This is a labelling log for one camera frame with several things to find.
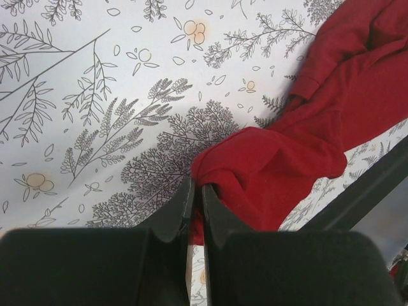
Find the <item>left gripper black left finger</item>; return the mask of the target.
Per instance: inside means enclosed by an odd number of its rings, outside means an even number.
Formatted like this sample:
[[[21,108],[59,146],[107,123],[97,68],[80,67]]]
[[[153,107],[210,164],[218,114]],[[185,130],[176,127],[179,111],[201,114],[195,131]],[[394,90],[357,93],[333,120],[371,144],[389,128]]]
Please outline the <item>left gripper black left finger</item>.
[[[2,305],[189,305],[195,186],[132,228],[15,229],[1,239]]]

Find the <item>red t shirt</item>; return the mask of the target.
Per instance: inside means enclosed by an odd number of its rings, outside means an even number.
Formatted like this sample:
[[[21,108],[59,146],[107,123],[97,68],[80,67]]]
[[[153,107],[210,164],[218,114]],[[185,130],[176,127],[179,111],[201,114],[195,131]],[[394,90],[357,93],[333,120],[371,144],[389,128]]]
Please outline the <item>red t shirt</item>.
[[[319,28],[281,117],[192,163],[199,186],[255,230],[275,231],[345,153],[407,118],[407,2],[345,1]]]

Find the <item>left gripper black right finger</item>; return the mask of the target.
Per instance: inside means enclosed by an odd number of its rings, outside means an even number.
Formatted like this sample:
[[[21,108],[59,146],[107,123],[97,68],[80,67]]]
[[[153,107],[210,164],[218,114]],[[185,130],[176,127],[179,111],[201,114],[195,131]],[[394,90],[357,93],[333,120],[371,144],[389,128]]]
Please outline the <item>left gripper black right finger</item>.
[[[401,305],[381,253],[352,231],[256,231],[202,189],[209,305]]]

